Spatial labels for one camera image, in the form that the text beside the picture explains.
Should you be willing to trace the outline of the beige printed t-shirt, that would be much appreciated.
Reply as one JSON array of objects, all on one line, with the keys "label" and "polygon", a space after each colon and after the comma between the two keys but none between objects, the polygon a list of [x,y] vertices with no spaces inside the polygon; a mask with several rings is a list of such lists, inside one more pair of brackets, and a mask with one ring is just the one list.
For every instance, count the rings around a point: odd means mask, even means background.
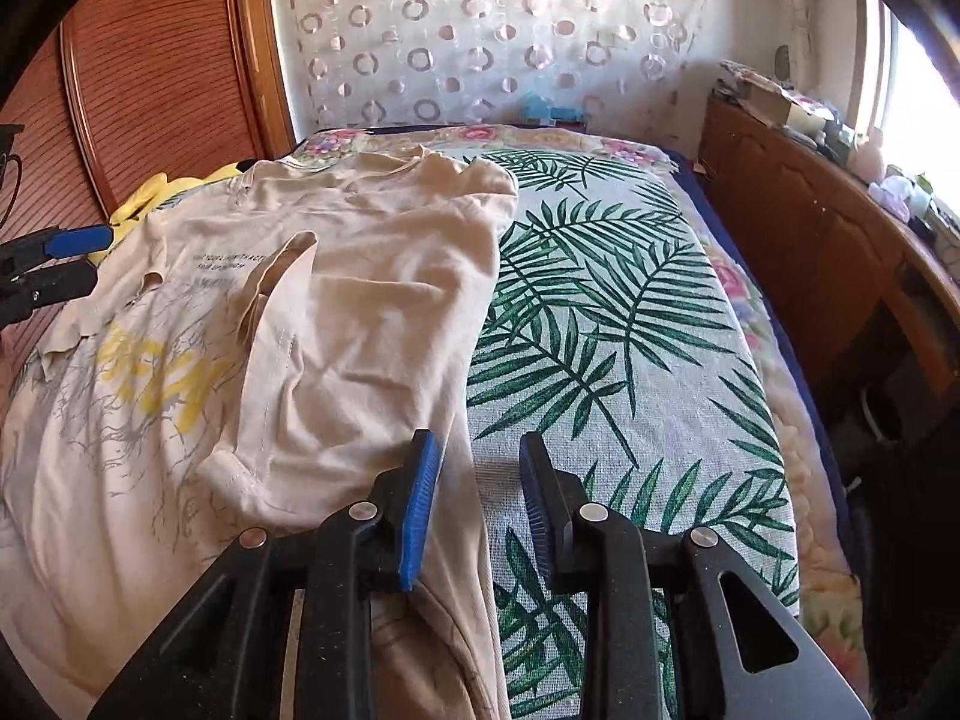
[{"label": "beige printed t-shirt", "polygon": [[309,530],[427,429],[412,596],[374,610],[392,718],[503,718],[466,383],[516,213],[500,166],[425,148],[260,163],[153,211],[39,341],[2,429],[2,631],[82,718],[249,527]]}]

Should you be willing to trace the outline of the yellow Pikachu plush toy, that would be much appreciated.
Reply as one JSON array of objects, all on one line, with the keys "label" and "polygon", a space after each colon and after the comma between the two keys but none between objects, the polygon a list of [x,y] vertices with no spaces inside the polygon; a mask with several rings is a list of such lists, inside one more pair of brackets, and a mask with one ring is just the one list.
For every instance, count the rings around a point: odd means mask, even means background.
[{"label": "yellow Pikachu plush toy", "polygon": [[128,234],[139,226],[149,213],[153,213],[161,206],[171,205],[181,195],[192,192],[195,188],[240,176],[242,170],[249,166],[252,166],[251,160],[225,164],[218,167],[217,171],[213,171],[212,174],[208,174],[201,179],[199,177],[169,179],[166,172],[158,172],[155,176],[148,177],[140,187],[135,188],[128,195],[117,210],[110,213],[107,226],[112,229],[112,242],[109,247],[98,250],[98,252],[91,252],[91,254],[86,255],[86,258],[93,265],[99,265],[109,255],[109,252],[116,249],[117,245],[127,238]]}]

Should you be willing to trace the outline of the palm leaf bed sheet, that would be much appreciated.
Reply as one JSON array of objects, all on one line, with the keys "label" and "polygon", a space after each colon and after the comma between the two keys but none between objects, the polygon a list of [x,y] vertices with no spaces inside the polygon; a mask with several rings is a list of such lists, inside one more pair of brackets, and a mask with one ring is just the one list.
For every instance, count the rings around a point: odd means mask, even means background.
[{"label": "palm leaf bed sheet", "polygon": [[420,589],[374,617],[392,718],[573,706],[583,612],[535,575],[526,431],[636,522],[714,523],[792,569],[794,517],[731,300],[658,174],[571,151],[412,146],[263,163],[149,223],[104,424],[150,472],[104,591],[151,624],[245,525],[312,527],[416,429],[444,460]]}]

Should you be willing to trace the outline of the floral quilt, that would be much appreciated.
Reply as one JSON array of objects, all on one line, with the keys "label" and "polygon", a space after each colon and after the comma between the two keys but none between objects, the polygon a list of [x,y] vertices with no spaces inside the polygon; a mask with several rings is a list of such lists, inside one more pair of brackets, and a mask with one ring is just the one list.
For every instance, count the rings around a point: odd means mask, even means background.
[{"label": "floral quilt", "polygon": [[718,532],[857,692],[869,687],[861,587],[836,531],[830,460],[793,350],[686,164],[564,130],[449,127],[316,133],[305,166],[423,148],[514,185],[500,273],[454,440],[485,517],[482,587],[498,715],[576,710],[586,605],[534,567],[517,441],[542,434],[590,499],[653,532]]}]

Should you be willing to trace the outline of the wooden side cabinet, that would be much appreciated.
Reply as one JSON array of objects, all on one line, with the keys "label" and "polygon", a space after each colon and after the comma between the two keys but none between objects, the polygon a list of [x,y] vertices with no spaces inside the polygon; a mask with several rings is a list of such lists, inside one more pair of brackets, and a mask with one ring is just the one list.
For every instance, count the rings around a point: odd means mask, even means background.
[{"label": "wooden side cabinet", "polygon": [[877,390],[918,440],[958,405],[958,286],[838,166],[709,98],[704,193],[786,330],[828,424]]}]

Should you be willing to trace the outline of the blue toy on headboard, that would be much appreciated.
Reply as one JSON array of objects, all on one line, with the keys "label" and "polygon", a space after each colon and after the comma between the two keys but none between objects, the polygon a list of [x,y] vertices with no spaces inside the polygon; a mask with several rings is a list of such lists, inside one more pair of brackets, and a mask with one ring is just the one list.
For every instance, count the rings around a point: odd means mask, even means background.
[{"label": "blue toy on headboard", "polygon": [[524,96],[521,103],[523,122],[529,127],[571,128],[584,132],[586,114],[576,107],[557,106],[539,94]]}]

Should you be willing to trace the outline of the tissue pack on cabinet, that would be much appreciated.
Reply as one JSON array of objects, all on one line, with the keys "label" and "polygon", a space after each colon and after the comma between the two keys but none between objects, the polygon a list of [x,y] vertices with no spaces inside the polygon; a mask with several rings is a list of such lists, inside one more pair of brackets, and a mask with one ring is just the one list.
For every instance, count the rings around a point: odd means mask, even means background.
[{"label": "tissue pack on cabinet", "polygon": [[885,177],[880,184],[871,182],[867,193],[880,208],[902,223],[923,218],[931,204],[931,195],[905,176]]}]

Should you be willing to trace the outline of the pink bottle on cabinet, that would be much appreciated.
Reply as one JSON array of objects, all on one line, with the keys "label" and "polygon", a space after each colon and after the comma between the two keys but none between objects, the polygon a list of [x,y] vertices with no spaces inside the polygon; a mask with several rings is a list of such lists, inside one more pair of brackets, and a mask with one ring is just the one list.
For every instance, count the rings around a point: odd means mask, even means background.
[{"label": "pink bottle on cabinet", "polygon": [[887,163],[882,148],[884,132],[878,127],[872,127],[851,161],[851,172],[864,184],[880,184],[884,180]]}]

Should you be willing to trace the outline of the cardboard box on cabinet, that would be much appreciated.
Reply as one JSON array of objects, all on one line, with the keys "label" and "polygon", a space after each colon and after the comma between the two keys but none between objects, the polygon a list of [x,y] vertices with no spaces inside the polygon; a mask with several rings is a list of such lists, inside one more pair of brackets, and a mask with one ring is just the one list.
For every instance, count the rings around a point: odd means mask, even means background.
[{"label": "cardboard box on cabinet", "polygon": [[740,105],[768,127],[789,127],[812,138],[833,120],[833,112],[817,101],[754,85],[747,88]]}]

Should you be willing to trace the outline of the window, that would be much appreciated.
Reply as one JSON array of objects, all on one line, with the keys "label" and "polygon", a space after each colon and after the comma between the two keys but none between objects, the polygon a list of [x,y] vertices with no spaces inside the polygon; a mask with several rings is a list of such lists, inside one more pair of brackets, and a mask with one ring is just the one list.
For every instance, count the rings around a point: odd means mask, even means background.
[{"label": "window", "polygon": [[862,0],[866,28],[859,132],[882,132],[885,164],[923,179],[958,210],[958,101],[918,37],[884,0]]}]

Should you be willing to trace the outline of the patterned window drape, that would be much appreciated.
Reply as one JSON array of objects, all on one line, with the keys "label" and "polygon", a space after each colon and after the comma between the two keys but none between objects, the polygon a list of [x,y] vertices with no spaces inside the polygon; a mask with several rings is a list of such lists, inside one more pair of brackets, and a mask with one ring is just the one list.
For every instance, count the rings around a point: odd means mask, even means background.
[{"label": "patterned window drape", "polygon": [[789,80],[809,91],[817,82],[815,0],[781,0],[781,20],[788,30]]}]

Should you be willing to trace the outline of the circle pattern wall curtain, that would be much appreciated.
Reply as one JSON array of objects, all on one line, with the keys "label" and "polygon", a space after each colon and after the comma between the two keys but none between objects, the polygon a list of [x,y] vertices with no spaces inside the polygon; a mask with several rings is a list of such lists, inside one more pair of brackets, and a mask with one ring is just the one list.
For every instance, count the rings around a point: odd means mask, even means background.
[{"label": "circle pattern wall curtain", "polygon": [[704,0],[272,0],[296,135],[521,122],[539,94],[594,133],[665,115]]}]

